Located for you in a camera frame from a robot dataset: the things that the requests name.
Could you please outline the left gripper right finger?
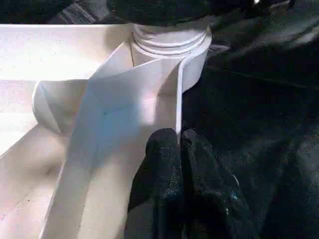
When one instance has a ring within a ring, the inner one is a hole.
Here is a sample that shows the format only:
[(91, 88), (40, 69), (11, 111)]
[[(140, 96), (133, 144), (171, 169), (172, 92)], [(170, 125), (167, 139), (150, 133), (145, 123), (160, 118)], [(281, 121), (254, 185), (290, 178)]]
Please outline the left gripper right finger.
[(181, 135), (186, 235), (189, 239), (258, 239), (239, 183), (194, 130)]

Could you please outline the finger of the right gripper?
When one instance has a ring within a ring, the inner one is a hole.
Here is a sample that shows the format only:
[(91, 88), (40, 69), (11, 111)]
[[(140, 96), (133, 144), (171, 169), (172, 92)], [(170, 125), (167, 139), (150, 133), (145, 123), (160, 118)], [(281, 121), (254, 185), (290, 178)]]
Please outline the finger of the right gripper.
[(109, 0), (114, 17), (140, 25), (165, 26), (247, 9), (253, 0)]

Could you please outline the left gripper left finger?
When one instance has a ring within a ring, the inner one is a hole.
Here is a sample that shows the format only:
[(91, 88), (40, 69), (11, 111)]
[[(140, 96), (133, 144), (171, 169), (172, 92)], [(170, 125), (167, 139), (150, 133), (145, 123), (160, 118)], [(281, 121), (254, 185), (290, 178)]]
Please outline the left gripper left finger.
[(184, 227), (184, 188), (180, 147), (171, 128), (155, 131), (131, 187), (126, 239), (180, 239)]

